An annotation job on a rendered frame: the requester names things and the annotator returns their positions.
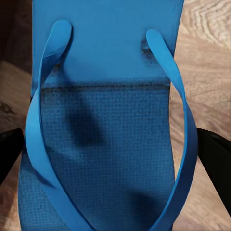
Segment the sandal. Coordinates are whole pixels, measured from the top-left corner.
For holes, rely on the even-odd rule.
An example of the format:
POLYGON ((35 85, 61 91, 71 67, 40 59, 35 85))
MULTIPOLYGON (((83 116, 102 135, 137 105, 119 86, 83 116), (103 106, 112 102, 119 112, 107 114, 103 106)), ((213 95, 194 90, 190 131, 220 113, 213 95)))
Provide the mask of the sandal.
POLYGON ((22 231, 172 231, 198 136, 174 60, 184 0, 32 0, 22 231), (183 100, 175 181, 170 83, 183 100))

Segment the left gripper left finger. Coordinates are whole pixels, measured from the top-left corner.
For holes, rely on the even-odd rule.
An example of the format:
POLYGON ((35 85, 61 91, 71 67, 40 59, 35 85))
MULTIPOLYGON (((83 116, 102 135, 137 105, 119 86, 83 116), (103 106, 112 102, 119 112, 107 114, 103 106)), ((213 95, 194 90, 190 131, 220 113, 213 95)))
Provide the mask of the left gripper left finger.
POLYGON ((23 150, 24 138, 20 128, 0 133, 0 185, 23 150))

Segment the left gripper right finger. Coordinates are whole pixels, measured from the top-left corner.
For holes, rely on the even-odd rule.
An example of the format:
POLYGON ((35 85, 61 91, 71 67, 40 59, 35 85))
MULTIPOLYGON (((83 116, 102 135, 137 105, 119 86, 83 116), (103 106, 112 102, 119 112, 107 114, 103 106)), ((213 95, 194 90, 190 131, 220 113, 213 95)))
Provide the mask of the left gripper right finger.
POLYGON ((231 217, 231 141, 212 131, 197 129, 197 155, 231 217))

